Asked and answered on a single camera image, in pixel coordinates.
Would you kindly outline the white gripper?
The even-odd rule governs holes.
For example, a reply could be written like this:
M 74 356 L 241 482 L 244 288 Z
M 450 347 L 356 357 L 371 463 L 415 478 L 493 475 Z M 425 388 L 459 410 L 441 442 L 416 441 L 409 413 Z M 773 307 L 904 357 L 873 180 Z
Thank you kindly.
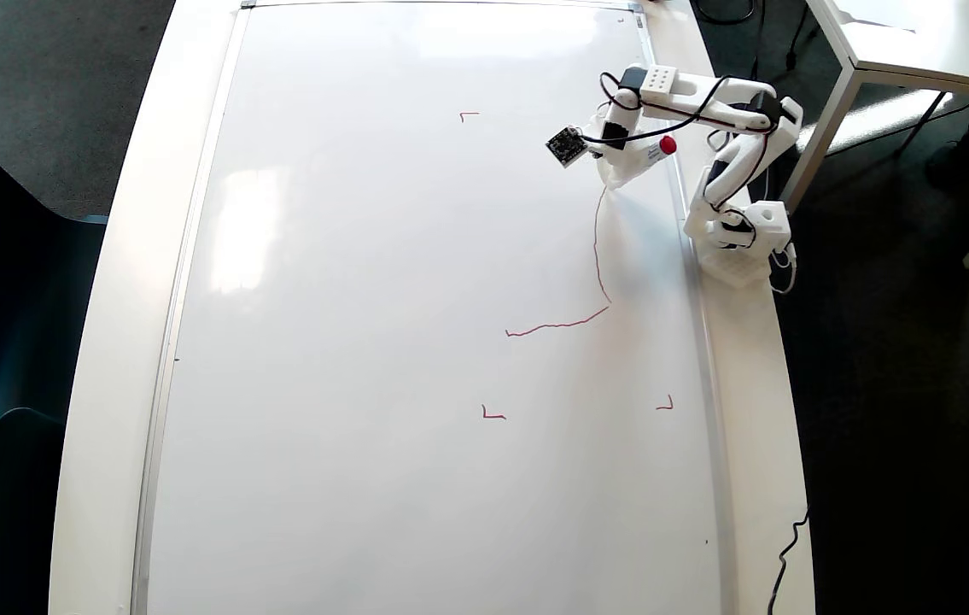
M 596 168 L 606 190 L 626 185 L 678 152 L 671 133 L 641 129 L 642 120 L 643 105 L 635 92 L 609 95 L 605 108 L 596 113 L 591 144 L 604 158 L 596 160 Z

